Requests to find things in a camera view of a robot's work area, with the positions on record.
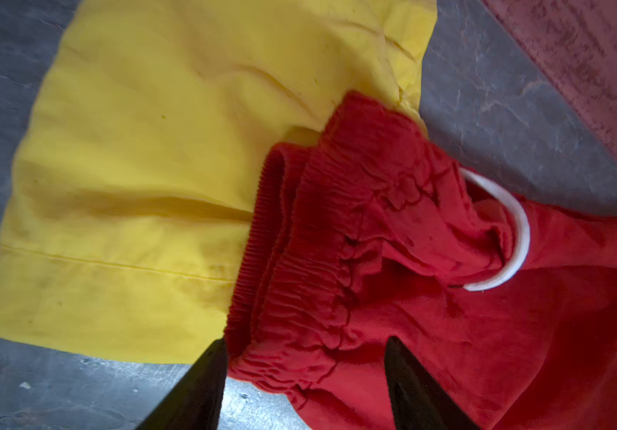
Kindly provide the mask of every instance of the marble surface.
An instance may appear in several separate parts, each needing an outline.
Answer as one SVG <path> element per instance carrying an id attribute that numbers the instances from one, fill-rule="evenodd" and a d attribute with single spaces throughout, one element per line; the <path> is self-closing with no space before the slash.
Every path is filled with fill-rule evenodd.
<path id="1" fill-rule="evenodd" d="M 78 0 L 0 0 L 0 220 L 10 163 Z M 617 215 L 617 164 L 480 0 L 439 0 L 421 115 L 464 164 L 540 202 Z M 119 363 L 0 339 L 0 429 L 132 429 L 183 365 Z M 227 381 L 220 429 L 304 429 L 283 396 Z"/>

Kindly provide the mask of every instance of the yellow garment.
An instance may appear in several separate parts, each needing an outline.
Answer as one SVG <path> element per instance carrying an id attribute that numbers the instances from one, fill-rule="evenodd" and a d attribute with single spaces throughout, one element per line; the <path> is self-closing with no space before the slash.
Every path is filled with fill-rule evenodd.
<path id="1" fill-rule="evenodd" d="M 13 167 L 0 337 L 192 363 L 222 335 L 261 165 L 347 90 L 418 117 L 434 0 L 85 0 Z"/>

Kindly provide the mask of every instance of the red fabric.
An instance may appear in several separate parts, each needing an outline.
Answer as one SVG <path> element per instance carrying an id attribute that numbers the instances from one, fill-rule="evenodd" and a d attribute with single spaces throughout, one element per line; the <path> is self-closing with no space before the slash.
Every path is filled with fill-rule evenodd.
<path id="1" fill-rule="evenodd" d="M 268 155 L 225 337 L 230 376 L 286 393 L 314 429 L 393 429 L 397 335 L 484 429 L 617 429 L 617 219 L 501 204 L 406 116 L 349 94 L 316 148 Z"/>
<path id="2" fill-rule="evenodd" d="M 483 1 L 617 158 L 617 0 Z"/>

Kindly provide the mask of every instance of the black pointed object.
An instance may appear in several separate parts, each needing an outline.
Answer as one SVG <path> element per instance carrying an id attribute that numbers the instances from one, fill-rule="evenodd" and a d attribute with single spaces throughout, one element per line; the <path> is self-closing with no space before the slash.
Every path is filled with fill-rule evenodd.
<path id="1" fill-rule="evenodd" d="M 385 348 L 385 375 L 397 430 L 480 430 L 395 336 Z"/>
<path id="2" fill-rule="evenodd" d="M 216 430 L 226 377 L 227 345 L 218 339 L 137 430 Z"/>

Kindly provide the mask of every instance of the red garment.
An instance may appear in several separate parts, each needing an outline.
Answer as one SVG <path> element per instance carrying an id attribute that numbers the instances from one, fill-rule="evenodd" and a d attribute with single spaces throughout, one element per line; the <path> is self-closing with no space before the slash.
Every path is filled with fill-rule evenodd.
<path id="1" fill-rule="evenodd" d="M 268 155 L 229 375 L 286 393 L 314 429 L 393 429 L 396 335 L 484 429 L 617 429 L 617 218 L 522 205 L 522 270 L 451 288 L 511 256 L 508 215 L 409 118 L 348 94 L 318 147 Z"/>

